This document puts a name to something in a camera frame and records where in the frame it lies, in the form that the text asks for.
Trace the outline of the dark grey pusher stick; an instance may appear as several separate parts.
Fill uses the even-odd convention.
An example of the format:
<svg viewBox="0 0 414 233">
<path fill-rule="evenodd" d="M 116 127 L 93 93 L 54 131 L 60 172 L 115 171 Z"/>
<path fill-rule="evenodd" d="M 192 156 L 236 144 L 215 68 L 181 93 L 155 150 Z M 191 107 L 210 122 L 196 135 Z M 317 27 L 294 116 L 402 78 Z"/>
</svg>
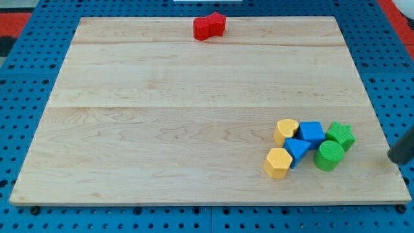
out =
<svg viewBox="0 0 414 233">
<path fill-rule="evenodd" d="M 405 165 L 413 160 L 413 126 L 389 149 L 387 156 L 398 165 Z"/>
</svg>

